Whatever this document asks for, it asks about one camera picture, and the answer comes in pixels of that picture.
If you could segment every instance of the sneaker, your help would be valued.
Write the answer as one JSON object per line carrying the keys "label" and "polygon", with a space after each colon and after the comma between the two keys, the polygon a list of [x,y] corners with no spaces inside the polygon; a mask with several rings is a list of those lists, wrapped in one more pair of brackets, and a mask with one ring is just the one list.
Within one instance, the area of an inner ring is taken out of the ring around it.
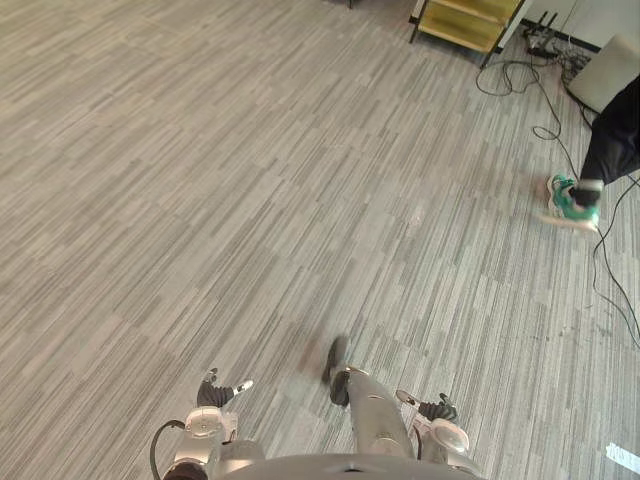
{"label": "sneaker", "polygon": [[552,216],[545,221],[561,227],[580,228],[582,230],[597,231],[600,208],[597,205],[582,207],[571,196],[571,188],[575,180],[555,175],[549,177],[549,210]]}

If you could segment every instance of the white wall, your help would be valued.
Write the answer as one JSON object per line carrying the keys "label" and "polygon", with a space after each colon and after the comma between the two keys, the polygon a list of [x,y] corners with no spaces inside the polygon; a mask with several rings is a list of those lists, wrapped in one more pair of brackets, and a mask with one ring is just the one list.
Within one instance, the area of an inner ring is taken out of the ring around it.
{"label": "white wall", "polygon": [[567,19],[574,1],[535,0],[526,18],[537,22],[545,10],[550,14],[558,12],[553,28],[562,33],[598,47],[604,47],[611,37],[621,33],[640,46],[640,0],[577,0],[573,14]]}

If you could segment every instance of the shelf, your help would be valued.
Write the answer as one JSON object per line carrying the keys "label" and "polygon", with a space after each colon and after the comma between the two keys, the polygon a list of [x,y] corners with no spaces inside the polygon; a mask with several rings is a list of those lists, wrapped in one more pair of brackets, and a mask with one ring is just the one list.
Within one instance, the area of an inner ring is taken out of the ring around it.
{"label": "shelf", "polygon": [[491,51],[503,28],[502,25],[438,3],[429,5],[418,26],[421,32],[484,53]]}
{"label": "shelf", "polygon": [[506,26],[509,23],[517,2],[494,3],[482,0],[431,0],[432,4],[439,4],[459,12],[466,13],[488,22]]}

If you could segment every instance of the cable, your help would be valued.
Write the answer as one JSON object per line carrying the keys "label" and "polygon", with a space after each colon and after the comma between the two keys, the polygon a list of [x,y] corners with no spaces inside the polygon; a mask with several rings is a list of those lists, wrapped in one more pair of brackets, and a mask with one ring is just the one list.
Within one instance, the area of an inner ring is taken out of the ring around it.
{"label": "cable", "polygon": [[[567,161],[569,162],[569,166],[571,167],[571,171],[572,171],[572,173],[573,173],[573,175],[574,175],[574,177],[576,179],[580,178],[580,176],[578,175],[578,173],[576,172],[575,167],[573,166],[573,161],[571,159],[571,155],[569,154],[569,151],[567,150],[567,147],[564,145],[564,143],[560,139],[560,135],[562,133],[562,122],[560,121],[560,118],[558,117],[558,114],[556,113],[555,108],[553,107],[553,104],[551,103],[551,100],[549,100],[549,95],[547,94],[546,90],[544,89],[544,86],[540,82],[540,72],[538,72],[535,67],[546,67],[546,66],[549,66],[549,65],[553,65],[555,63],[560,63],[560,65],[562,66],[562,70],[563,70],[562,83],[565,86],[565,90],[567,91],[567,93],[569,93],[569,95],[573,98],[573,96],[571,95],[571,93],[567,89],[568,82],[570,82],[571,79],[573,79],[573,77],[570,77],[570,75],[572,74],[573,76],[575,76],[575,74],[577,74],[577,72],[575,72],[575,70],[578,69],[578,67],[579,67],[579,69],[577,71],[579,71],[582,68],[584,68],[584,65],[586,65],[586,63],[588,61],[589,61],[588,57],[586,57],[585,55],[582,55],[582,54],[574,54],[574,55],[571,55],[571,56],[564,56],[563,57],[563,53],[560,53],[560,55],[558,56],[558,58],[554,62],[547,62],[545,64],[534,64],[533,63],[533,57],[530,56],[529,62],[524,62],[522,60],[504,60],[504,61],[493,63],[493,64],[488,65],[487,67],[485,67],[483,70],[480,70],[478,72],[478,74],[476,75],[476,87],[478,88],[478,90],[480,90],[481,92],[483,92],[483,93],[485,93],[487,95],[491,95],[491,96],[494,96],[494,97],[506,97],[508,95],[511,95],[512,93],[522,94],[522,93],[526,92],[526,90],[531,85],[533,85],[534,83],[538,85],[538,87],[540,88],[542,94],[544,95],[544,98],[545,98],[545,100],[547,102],[547,105],[549,106],[549,110],[551,111],[553,119],[555,120],[555,122],[557,124],[557,132],[553,132],[550,129],[548,129],[546,127],[542,127],[540,125],[536,125],[536,126],[532,127],[531,130],[533,131],[533,134],[536,137],[538,137],[538,138],[540,138],[542,140],[556,140],[558,142],[558,144],[562,148],[562,150],[563,150],[563,152],[564,152],[564,154],[565,154],[565,156],[567,158]],[[507,87],[506,91],[503,91],[503,92],[491,92],[491,91],[488,91],[486,89],[483,89],[480,86],[480,77],[489,68],[495,67],[495,66],[498,66],[498,65],[502,65],[502,80],[504,82],[504,85]],[[523,65],[523,66],[526,66],[526,67],[528,67],[528,71],[531,73],[531,76],[532,76],[533,80],[529,81],[527,84],[525,84],[525,86],[521,90],[517,90],[517,89],[515,89],[513,87],[513,82],[511,80],[511,77],[509,76],[509,67],[511,65]],[[589,127],[591,127],[591,123],[589,123],[589,121],[587,120],[587,118],[586,118],[586,116],[584,114],[584,108],[589,108],[589,107],[584,105],[584,104],[582,104],[581,102],[579,102],[575,98],[574,98],[574,100],[576,100],[576,102],[580,105],[582,118],[587,123],[587,125]],[[624,288],[622,287],[622,285],[620,284],[618,279],[613,274],[613,271],[611,270],[611,265],[609,264],[609,259],[607,257],[607,249],[606,249],[606,245],[605,245],[605,240],[606,240],[607,236],[609,235],[609,232],[611,231],[611,229],[613,227],[613,223],[614,223],[614,220],[615,220],[616,212],[618,210],[618,206],[620,205],[620,202],[625,197],[625,195],[627,195],[627,193],[629,193],[629,191],[631,191],[631,189],[634,186],[637,186],[638,188],[640,188],[640,183],[638,183],[638,180],[636,180],[631,175],[627,175],[627,176],[629,177],[629,179],[631,179],[631,181],[633,183],[632,183],[631,186],[629,186],[629,188],[627,188],[622,193],[622,195],[620,195],[620,197],[616,201],[616,205],[615,205],[615,207],[613,209],[613,215],[611,217],[611,222],[609,223],[609,228],[607,229],[607,231],[604,234],[602,233],[602,231],[599,228],[597,229],[598,233],[600,234],[600,241],[596,244],[596,246],[594,247],[593,252],[592,252],[592,257],[593,257],[593,262],[594,262],[593,289],[594,289],[594,291],[596,292],[596,294],[598,296],[600,296],[607,303],[612,305],[620,313],[620,315],[622,315],[622,318],[624,318],[624,321],[627,324],[627,329],[629,330],[629,333],[631,335],[631,339],[633,340],[633,343],[635,344],[636,347],[640,348],[640,325],[638,324],[638,320],[637,320],[637,317],[636,317],[635,310],[633,309],[633,306],[631,305],[631,301],[629,300],[629,297],[628,297],[626,291],[624,290]],[[620,292],[622,293],[622,295],[623,295],[623,297],[625,299],[625,302],[626,302],[626,304],[627,304],[627,306],[629,308],[629,311],[631,312],[631,317],[633,319],[633,322],[635,323],[635,333],[634,333],[634,329],[631,326],[629,318],[627,317],[625,312],[622,310],[622,308],[617,303],[615,303],[613,300],[611,300],[609,297],[607,297],[607,296],[603,295],[602,293],[600,293],[600,291],[596,288],[596,275],[597,275],[596,254],[597,254],[597,251],[598,251],[598,248],[600,247],[600,245],[602,245],[602,251],[603,251],[603,254],[604,254],[604,260],[605,260],[605,265],[607,267],[607,272],[609,273],[609,276],[611,277],[611,279],[615,283],[616,287],[618,287],[618,290],[620,290]]]}
{"label": "cable", "polygon": [[620,282],[618,282],[618,280],[616,279],[615,275],[611,271],[611,265],[609,265],[609,259],[607,257],[607,246],[605,244],[605,239],[607,238],[607,236],[609,235],[609,232],[611,231],[611,228],[613,227],[613,222],[614,222],[614,220],[616,218],[616,213],[618,211],[618,206],[620,205],[620,202],[625,197],[625,195],[631,191],[631,189],[633,187],[640,188],[640,183],[638,183],[638,181],[635,178],[633,178],[631,175],[627,175],[627,177],[629,178],[629,180],[631,180],[632,183],[624,192],[622,192],[622,195],[620,195],[620,198],[618,198],[618,201],[616,202],[616,205],[613,208],[613,215],[611,217],[611,222],[609,223],[609,228],[604,233],[604,235],[602,234],[602,231],[598,228],[598,234],[600,235],[600,241],[598,242],[598,244],[593,249],[593,262],[594,262],[594,267],[595,267],[596,253],[597,253],[598,248],[600,247],[600,245],[602,245],[602,252],[603,252],[603,255],[604,255],[604,262],[605,262],[605,265],[607,267],[607,271],[609,272],[609,276],[611,277],[611,279],[613,280],[615,285],[618,287],[618,290],[620,290],[620,292],[622,293],[622,295],[623,295],[623,297],[625,299],[625,302],[627,303],[627,307],[629,308],[629,311],[631,312],[631,316],[633,317],[633,322],[634,322],[635,327],[636,327],[635,328],[635,333],[634,333],[633,329],[631,328],[631,324],[629,323],[629,319],[627,318],[625,313],[622,311],[620,306],[618,304],[616,304],[613,300],[611,300],[609,297],[606,297],[605,295],[601,294],[598,291],[598,289],[596,288],[596,273],[597,273],[597,269],[596,268],[594,268],[594,272],[593,272],[593,289],[598,294],[598,296],[600,296],[603,300],[605,300],[607,303],[612,305],[616,310],[618,310],[618,312],[620,312],[620,314],[622,315],[622,317],[625,320],[625,323],[627,324],[627,329],[629,330],[629,333],[631,334],[631,338],[633,340],[633,343],[636,345],[636,347],[640,348],[640,343],[639,343],[640,342],[640,324],[638,324],[638,319],[636,317],[636,313],[635,313],[635,311],[633,309],[633,306],[631,305],[631,301],[629,301],[629,297],[627,296],[627,292],[625,292],[624,288],[622,288],[622,285],[620,285]]}
{"label": "cable", "polygon": [[177,427],[184,430],[184,423],[180,420],[169,420],[158,430],[156,430],[156,433],[153,436],[153,440],[151,440],[151,446],[149,447],[149,464],[151,465],[151,473],[154,480],[162,480],[160,478],[160,474],[158,473],[158,466],[156,465],[156,445],[158,444],[158,439],[160,438],[160,434],[162,433],[162,431],[165,428],[169,427]]}

